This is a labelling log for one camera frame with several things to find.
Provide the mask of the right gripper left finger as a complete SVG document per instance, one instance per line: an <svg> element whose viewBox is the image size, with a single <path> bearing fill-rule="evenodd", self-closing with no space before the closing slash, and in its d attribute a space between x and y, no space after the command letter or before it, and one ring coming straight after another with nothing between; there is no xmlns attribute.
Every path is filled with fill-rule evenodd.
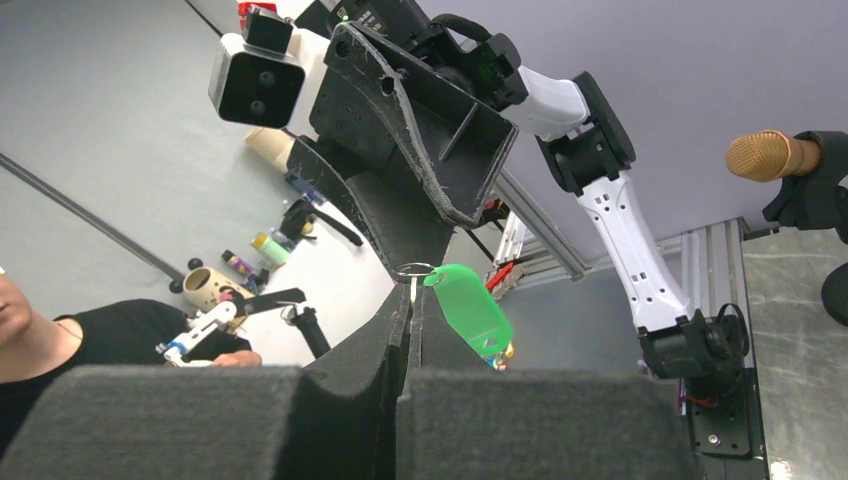
<svg viewBox="0 0 848 480"><path fill-rule="evenodd" d="M78 367L37 402L5 479L391 479L410 292L299 367Z"/></svg>

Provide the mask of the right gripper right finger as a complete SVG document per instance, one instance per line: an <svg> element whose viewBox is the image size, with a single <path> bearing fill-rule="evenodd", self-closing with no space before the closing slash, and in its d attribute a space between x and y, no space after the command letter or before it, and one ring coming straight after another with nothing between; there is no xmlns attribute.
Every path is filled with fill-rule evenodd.
<svg viewBox="0 0 848 480"><path fill-rule="evenodd" d="M639 374L498 373L432 295L395 289L399 479L699 479L667 390Z"/></svg>

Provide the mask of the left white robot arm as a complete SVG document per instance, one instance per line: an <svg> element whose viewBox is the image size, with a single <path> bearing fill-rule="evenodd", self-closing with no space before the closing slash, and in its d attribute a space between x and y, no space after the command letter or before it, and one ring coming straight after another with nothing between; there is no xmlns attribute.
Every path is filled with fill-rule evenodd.
<svg viewBox="0 0 848 480"><path fill-rule="evenodd" d="M685 398L702 405L745 387L744 317L724 306L706 318L673 278L633 191L634 147L591 74L547 77L523 65L506 35L455 14L429 17L414 1L285 1L279 10L325 37L357 22L534 135L556 183L594 222L629 296L648 370L679 380Z"/></svg>

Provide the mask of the silver key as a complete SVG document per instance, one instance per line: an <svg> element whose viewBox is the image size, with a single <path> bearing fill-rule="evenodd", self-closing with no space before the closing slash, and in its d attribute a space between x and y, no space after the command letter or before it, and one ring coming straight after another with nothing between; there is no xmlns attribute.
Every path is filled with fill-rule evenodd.
<svg viewBox="0 0 848 480"><path fill-rule="evenodd" d="M418 280L416 277L411 277L409 282L410 305L414 306L417 299Z"/></svg>

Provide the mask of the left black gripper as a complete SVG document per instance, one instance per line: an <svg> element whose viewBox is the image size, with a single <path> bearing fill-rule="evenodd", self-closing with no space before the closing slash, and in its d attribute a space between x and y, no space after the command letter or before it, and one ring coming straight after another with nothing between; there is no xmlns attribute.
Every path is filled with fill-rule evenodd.
<svg viewBox="0 0 848 480"><path fill-rule="evenodd" d="M341 1L307 19L319 33L362 25L333 31L310 119L344 150L343 172L389 184L368 171L343 178L307 137L294 140L288 169L353 223L392 277L404 264L440 265L454 227L397 188L420 185L415 200L449 223L479 221L518 134L490 108L490 33L457 15L430 18L415 1Z"/></svg>

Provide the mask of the green key tag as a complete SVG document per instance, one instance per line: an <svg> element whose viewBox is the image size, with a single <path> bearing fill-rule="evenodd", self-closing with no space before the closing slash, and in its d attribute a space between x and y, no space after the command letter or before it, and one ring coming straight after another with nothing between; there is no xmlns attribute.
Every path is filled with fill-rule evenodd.
<svg viewBox="0 0 848 480"><path fill-rule="evenodd" d="M513 328L480 277L469 267L446 264L424 277L448 325L484 359L505 358Z"/></svg>

